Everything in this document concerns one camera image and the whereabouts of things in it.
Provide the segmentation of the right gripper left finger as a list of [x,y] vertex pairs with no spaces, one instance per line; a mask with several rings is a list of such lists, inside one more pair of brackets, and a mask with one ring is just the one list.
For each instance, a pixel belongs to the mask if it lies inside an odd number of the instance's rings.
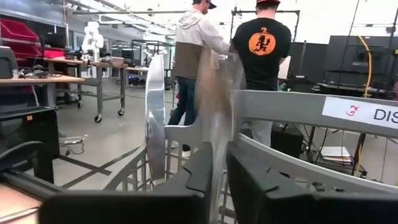
[[148,192],[69,191],[45,200],[39,224],[209,224],[213,148],[208,142]]

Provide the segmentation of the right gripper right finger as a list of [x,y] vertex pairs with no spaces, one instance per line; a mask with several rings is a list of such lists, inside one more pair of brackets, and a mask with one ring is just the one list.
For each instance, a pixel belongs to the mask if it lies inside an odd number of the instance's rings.
[[226,163],[238,224],[398,224],[398,195],[311,192],[233,144]]

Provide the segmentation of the black case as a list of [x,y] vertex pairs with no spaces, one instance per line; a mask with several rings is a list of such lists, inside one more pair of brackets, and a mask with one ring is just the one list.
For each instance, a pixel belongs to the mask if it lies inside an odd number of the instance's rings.
[[272,127],[271,148],[284,154],[298,159],[302,152],[303,140],[304,136],[297,128]]

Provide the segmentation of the paper stack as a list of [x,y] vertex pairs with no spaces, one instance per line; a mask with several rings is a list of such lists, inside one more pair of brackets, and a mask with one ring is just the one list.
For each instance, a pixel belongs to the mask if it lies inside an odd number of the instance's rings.
[[344,146],[327,146],[321,151],[323,160],[337,162],[341,164],[351,164],[351,154]]

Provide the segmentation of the white power strip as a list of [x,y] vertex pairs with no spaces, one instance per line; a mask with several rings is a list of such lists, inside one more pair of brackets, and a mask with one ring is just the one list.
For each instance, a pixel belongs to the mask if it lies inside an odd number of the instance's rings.
[[84,143],[85,138],[81,136],[59,138],[59,143],[63,145],[74,145]]

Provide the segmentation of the grey mesh cutlery basket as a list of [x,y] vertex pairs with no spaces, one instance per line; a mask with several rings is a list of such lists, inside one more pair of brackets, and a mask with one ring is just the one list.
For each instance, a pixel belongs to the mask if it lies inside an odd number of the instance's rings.
[[[367,103],[376,103],[387,106],[398,106],[398,102],[391,100],[378,100],[372,98],[357,98],[338,95],[320,95],[313,93],[297,93],[282,91],[255,91],[235,90],[238,115],[244,119],[261,121],[274,121],[289,124],[302,124],[312,127],[338,129],[362,134],[373,134],[386,138],[398,139],[398,129],[384,128],[372,124],[359,123],[344,119],[323,116],[325,98],[328,96],[346,100],[356,100]],[[177,141],[191,147],[199,147],[203,143],[201,124],[199,120],[189,126],[165,126],[165,141]],[[265,150],[267,162],[277,170],[287,174],[291,179],[304,178],[308,189],[313,183],[325,185],[326,190],[342,189],[349,193],[382,193],[398,195],[398,187],[355,177],[353,174],[344,174],[322,165],[320,162],[309,158],[307,161],[295,159],[288,154],[279,152],[271,147]],[[171,169],[171,160],[179,163],[182,157],[173,153],[169,146],[165,147],[165,182],[174,174]],[[151,190],[156,185],[151,180],[146,142],[138,147],[126,164],[113,172],[106,185],[106,190],[114,190],[121,186],[128,189],[128,177],[132,176],[134,190]]]

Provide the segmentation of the wooden workbench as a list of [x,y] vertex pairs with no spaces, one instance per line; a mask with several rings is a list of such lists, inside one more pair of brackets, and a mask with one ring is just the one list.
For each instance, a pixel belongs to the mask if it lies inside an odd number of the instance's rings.
[[0,88],[9,86],[38,86],[43,85],[46,91],[46,107],[55,108],[56,83],[82,83],[84,78],[66,75],[51,76],[46,78],[11,78],[0,79]]
[[[105,101],[110,100],[120,100],[120,109],[118,111],[119,116],[124,115],[124,110],[126,107],[126,71],[128,65],[125,63],[114,63],[114,62],[84,62],[82,60],[72,60],[65,58],[44,58],[44,61],[48,63],[48,70],[50,72],[54,72],[54,66],[57,63],[61,63],[64,65],[68,65],[76,68],[76,76],[75,78],[80,78],[82,82],[75,82],[77,84],[76,90],[66,89],[64,87],[58,88],[57,91],[63,93],[64,96],[67,97],[69,101],[70,94],[76,94],[77,100],[74,103],[77,103],[77,106],[81,108],[83,106],[83,96],[92,96],[96,98],[97,103],[97,114],[94,117],[94,121],[96,123],[102,122],[103,115],[103,103]],[[95,70],[96,77],[95,78],[83,78],[82,71],[85,67],[89,66],[92,70]],[[119,70],[120,77],[120,93],[118,95],[109,95],[103,92],[103,69],[104,68],[117,68]]]

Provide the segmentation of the white label sticker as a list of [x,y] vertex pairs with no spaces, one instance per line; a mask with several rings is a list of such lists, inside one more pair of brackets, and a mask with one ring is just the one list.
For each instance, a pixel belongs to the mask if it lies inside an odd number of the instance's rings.
[[387,106],[328,96],[323,116],[398,129],[398,106]]

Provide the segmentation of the black cabinet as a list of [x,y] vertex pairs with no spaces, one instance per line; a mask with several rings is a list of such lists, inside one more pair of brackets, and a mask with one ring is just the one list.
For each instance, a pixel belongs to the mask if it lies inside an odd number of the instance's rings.
[[0,112],[0,153],[31,141],[40,141],[52,154],[60,154],[54,109],[36,106]]

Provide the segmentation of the white board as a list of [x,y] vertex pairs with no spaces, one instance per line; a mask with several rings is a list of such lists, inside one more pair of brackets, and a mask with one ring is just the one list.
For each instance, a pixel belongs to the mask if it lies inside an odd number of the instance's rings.
[[290,67],[290,59],[291,56],[286,57],[284,61],[279,65],[278,79],[285,80],[287,78]]

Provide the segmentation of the person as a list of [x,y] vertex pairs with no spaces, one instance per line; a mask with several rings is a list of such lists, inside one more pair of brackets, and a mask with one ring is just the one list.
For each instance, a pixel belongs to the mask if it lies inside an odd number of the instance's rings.
[[169,125],[178,125],[181,118],[185,118],[186,126],[196,120],[195,87],[201,55],[212,50],[225,54],[229,50],[230,44],[206,18],[214,8],[211,0],[193,0],[192,8],[178,20],[173,75],[177,78],[179,100]]
[[280,0],[256,0],[253,20],[242,23],[231,47],[242,61],[248,90],[277,91],[280,64],[288,57],[292,34],[275,19]]

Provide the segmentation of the black partition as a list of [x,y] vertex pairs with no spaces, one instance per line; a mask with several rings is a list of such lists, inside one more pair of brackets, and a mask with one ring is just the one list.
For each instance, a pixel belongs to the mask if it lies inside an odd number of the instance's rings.
[[398,37],[333,35],[327,44],[293,42],[287,86],[293,91],[392,99]]

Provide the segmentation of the red plastic bin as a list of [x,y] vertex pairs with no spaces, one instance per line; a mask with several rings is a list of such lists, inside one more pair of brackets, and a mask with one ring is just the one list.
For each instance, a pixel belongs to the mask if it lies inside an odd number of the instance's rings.
[[16,58],[35,58],[42,56],[39,37],[23,22],[0,19],[0,39],[10,47]]
[[65,58],[65,50],[57,48],[47,48],[44,50],[44,58]]

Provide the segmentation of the black frame workcell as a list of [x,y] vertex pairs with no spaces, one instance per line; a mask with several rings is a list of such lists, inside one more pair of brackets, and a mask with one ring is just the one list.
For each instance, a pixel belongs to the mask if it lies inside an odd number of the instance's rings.
[[164,56],[165,89],[174,87],[171,71],[174,65],[174,44],[159,40],[131,40],[131,65],[135,68],[147,68],[152,61],[152,56],[162,54]]

